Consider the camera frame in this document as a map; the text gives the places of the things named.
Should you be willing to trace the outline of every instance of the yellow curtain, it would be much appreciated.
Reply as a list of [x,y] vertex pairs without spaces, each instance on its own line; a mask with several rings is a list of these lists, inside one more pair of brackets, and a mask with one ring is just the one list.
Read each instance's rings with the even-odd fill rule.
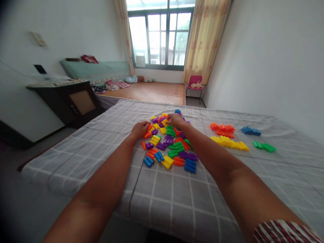
[[201,75],[207,84],[218,51],[231,0],[196,0],[183,82]]
[[126,0],[114,0],[117,19],[119,21],[121,38],[124,41],[124,45],[129,58],[129,67],[131,70],[131,76],[135,75],[135,70],[132,61],[132,46],[131,46],[131,34],[129,32],[129,21]]

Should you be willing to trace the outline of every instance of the striped sleeve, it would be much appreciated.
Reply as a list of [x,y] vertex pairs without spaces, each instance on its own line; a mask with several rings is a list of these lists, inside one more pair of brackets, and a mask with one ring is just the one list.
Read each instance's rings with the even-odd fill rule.
[[254,239],[258,243],[324,243],[315,231],[284,220],[259,224],[254,229]]

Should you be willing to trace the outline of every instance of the window pane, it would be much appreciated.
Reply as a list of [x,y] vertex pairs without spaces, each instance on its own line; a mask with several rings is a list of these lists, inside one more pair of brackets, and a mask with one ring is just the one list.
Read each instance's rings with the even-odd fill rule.
[[166,15],[161,15],[161,30],[166,30]]
[[170,15],[170,30],[176,30],[177,25],[177,14],[173,13]]
[[148,20],[148,30],[160,30],[160,15],[149,15]]
[[196,0],[170,0],[170,8],[194,7]]
[[160,32],[149,32],[151,64],[160,64]]
[[174,31],[169,34],[169,56],[168,65],[173,65],[173,51],[174,51]]
[[175,65],[184,65],[187,50],[188,32],[178,32],[175,40]]
[[126,4],[128,11],[168,7],[167,0],[126,0]]
[[187,30],[190,25],[191,13],[179,13],[178,14],[178,23],[177,30]]
[[166,35],[165,32],[161,32],[161,64],[165,64],[165,42],[166,42]]
[[149,58],[147,55],[145,17],[129,18],[129,26],[131,29],[135,58],[136,56],[145,56],[145,63],[149,63]]

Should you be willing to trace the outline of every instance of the electrical wire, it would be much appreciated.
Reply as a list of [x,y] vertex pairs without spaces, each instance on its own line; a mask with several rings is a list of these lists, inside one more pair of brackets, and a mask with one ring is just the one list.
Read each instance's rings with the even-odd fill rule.
[[30,79],[32,79],[31,77],[29,77],[29,76],[27,76],[27,75],[25,75],[25,74],[23,74],[23,73],[21,73],[21,72],[19,72],[19,71],[17,71],[16,69],[14,69],[14,68],[12,68],[12,67],[10,67],[10,66],[8,66],[7,64],[5,64],[3,61],[1,61],[0,60],[0,62],[3,64],[3,65],[5,65],[6,67],[8,67],[8,68],[10,68],[10,69],[12,69],[12,70],[14,70],[15,72],[17,72],[17,73],[19,73],[19,74],[21,74],[21,75],[23,75],[23,76],[25,76],[25,77],[27,77],[27,78],[30,78]]

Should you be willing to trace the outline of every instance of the pile of building blocks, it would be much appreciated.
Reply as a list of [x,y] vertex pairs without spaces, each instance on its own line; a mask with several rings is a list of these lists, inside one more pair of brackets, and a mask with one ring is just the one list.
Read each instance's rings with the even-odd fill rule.
[[241,129],[241,131],[242,131],[244,134],[257,135],[257,136],[260,136],[260,135],[261,135],[261,132],[260,132],[258,129],[255,129],[255,128],[243,127],[243,128]]
[[256,147],[257,149],[264,149],[269,153],[272,153],[277,150],[275,147],[273,147],[267,143],[261,144],[259,142],[253,141],[253,144],[254,144],[254,147]]
[[211,123],[209,125],[210,129],[215,131],[218,136],[224,136],[229,138],[234,138],[235,128],[231,125],[218,125],[217,123]]
[[220,137],[211,137],[212,140],[214,140],[216,143],[218,143],[221,146],[232,148],[232,149],[237,149],[237,150],[245,150],[249,151],[250,149],[248,146],[246,146],[245,143],[242,141],[240,142],[235,142],[233,140],[230,140],[228,137],[220,136]]
[[[176,109],[175,113],[182,116],[179,109]],[[171,165],[174,164],[176,166],[183,166],[185,170],[190,173],[196,173],[195,161],[198,161],[197,155],[186,152],[187,150],[192,149],[189,140],[186,139],[186,136],[182,131],[177,131],[173,126],[166,124],[167,116],[167,113],[162,113],[160,117],[151,117],[153,125],[149,124],[148,129],[143,136],[144,138],[150,138],[152,136],[148,143],[142,142],[143,149],[147,150],[143,162],[149,168],[154,162],[156,162],[162,164],[167,170],[169,170]],[[161,142],[161,137],[157,136],[158,130],[160,130],[161,134],[165,134],[163,143]],[[164,151],[167,146],[171,149],[171,151],[168,152],[169,156],[165,156],[161,151],[159,151]]]

